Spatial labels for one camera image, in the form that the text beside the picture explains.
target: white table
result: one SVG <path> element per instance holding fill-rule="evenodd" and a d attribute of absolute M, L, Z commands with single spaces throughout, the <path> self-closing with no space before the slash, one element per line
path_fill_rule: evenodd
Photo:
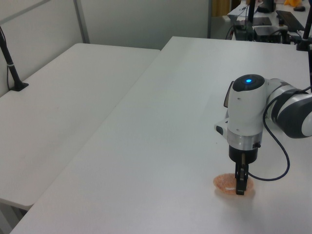
<path fill-rule="evenodd" d="M 243 5 L 243 4 L 245 4 L 245 1 L 242 1 L 241 4 L 238 6 L 238 8 L 240 8 L 241 5 Z M 308 18 L 308 13 L 309 13 L 309 10 L 310 10 L 310 4 L 309 4 L 308 0 L 304 0 L 304 1 L 302 1 L 301 5 L 305 6 L 306 11 L 304 11 L 304 12 L 294 11 L 292 6 L 290 6 L 290 5 L 283 5 L 283 4 L 276 4 L 276 10 L 290 11 L 297 18 L 297 20 L 302 24 L 302 26 L 305 27 L 306 26 L 306 22 L 307 22 L 307 18 Z M 240 17 L 238 17 L 237 20 L 245 20 L 245 13 L 246 12 L 243 12 L 240 15 Z M 273 26 L 278 26 L 278 18 L 276 16 L 277 16 L 277 13 L 275 11 L 272 12 L 272 13 L 256 12 L 254 14 L 254 18 L 257 18 L 257 17 L 269 17 Z M 235 17 L 235 16 L 232 16 L 232 15 L 229 15 L 229 17 L 231 18 L 232 21 L 233 20 L 236 21 L 237 16 Z"/>
<path fill-rule="evenodd" d="M 309 233 L 311 138 L 275 128 L 291 169 L 276 182 L 255 180 L 253 196 L 213 185 L 235 170 L 214 124 L 225 116 L 230 81 L 249 73 L 304 88 L 308 55 L 283 44 L 172 38 L 12 234 Z M 285 168 L 264 132 L 250 172 Z"/>
<path fill-rule="evenodd" d="M 76 44 L 0 98 L 0 202 L 28 210 L 158 50 Z"/>

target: white wall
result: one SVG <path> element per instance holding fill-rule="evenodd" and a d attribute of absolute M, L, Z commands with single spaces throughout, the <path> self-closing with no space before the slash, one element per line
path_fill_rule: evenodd
<path fill-rule="evenodd" d="M 1 27 L 21 80 L 82 42 L 73 0 L 50 0 Z M 0 96 L 6 92 L 6 62 L 0 53 Z"/>
<path fill-rule="evenodd" d="M 162 49 L 172 36 L 207 38 L 209 0 L 78 0 L 90 42 Z"/>

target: cable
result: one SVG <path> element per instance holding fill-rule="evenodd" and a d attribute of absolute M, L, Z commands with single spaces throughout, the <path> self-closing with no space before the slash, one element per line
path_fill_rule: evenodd
<path fill-rule="evenodd" d="M 267 124 L 266 124 L 266 122 L 265 122 L 265 116 L 266 116 L 266 114 L 267 114 L 267 111 L 268 111 L 269 107 L 270 107 L 278 98 L 279 98 L 279 96 L 277 96 L 276 98 L 274 98 L 274 99 L 267 105 L 267 107 L 266 107 L 265 110 L 264 110 L 263 116 L 262 116 L 262 121 L 263 121 L 263 125 L 264 125 L 265 129 L 270 133 L 270 135 L 273 137 L 273 139 L 276 141 L 276 143 L 279 145 L 279 147 L 281 147 L 282 151 L 284 152 L 285 157 L 286 157 L 286 160 L 287 160 L 287 168 L 286 168 L 285 172 L 284 172 L 282 175 L 280 175 L 280 176 L 278 176 L 278 177 L 276 177 L 276 178 L 272 178 L 272 179 L 264 179 L 264 178 L 257 177 L 257 176 L 255 176 L 255 175 L 253 175 L 253 174 L 251 174 L 251 173 L 248 173 L 251 177 L 253 177 L 253 178 L 255 178 L 255 179 L 258 179 L 258 180 L 262 180 L 262 181 L 274 181 L 274 180 L 278 180 L 278 179 L 283 178 L 283 177 L 287 174 L 287 172 L 289 171 L 289 168 L 290 168 L 290 166 L 291 166 L 291 163 L 290 163 L 288 154 L 287 154 L 287 152 L 286 152 L 284 146 L 281 144 L 281 142 L 279 142 L 279 140 L 276 138 L 276 136 L 274 136 L 274 134 L 271 132 L 271 130 L 268 128 L 268 126 L 267 126 Z"/>
<path fill-rule="evenodd" d="M 245 7 L 242 8 L 243 11 L 237 16 L 236 20 L 237 20 L 238 17 L 246 10 L 247 7 L 248 7 L 248 6 L 245 6 Z"/>
<path fill-rule="evenodd" d="M 10 86 L 9 86 L 9 66 L 6 66 L 6 85 L 8 86 L 8 90 L 10 91 Z"/>
<path fill-rule="evenodd" d="M 302 94 L 302 93 L 304 93 L 305 91 L 307 91 L 308 89 L 311 89 L 311 88 L 312 88 L 312 85 L 309 86 L 308 88 L 305 88 L 305 89 L 301 90 L 299 93 Z"/>
<path fill-rule="evenodd" d="M 232 25 L 232 26 L 229 28 L 228 33 L 227 33 L 227 34 L 226 34 L 226 36 L 225 36 L 225 40 L 227 40 L 227 38 L 228 38 L 228 34 L 229 34 L 229 32 L 230 32 L 231 28 L 233 28 L 233 27 L 234 27 L 234 25 Z"/>
<path fill-rule="evenodd" d="M 284 31 L 284 29 L 278 29 L 278 30 L 272 32 L 269 36 L 272 36 L 273 34 L 275 34 L 277 32 L 282 32 L 282 31 Z"/>

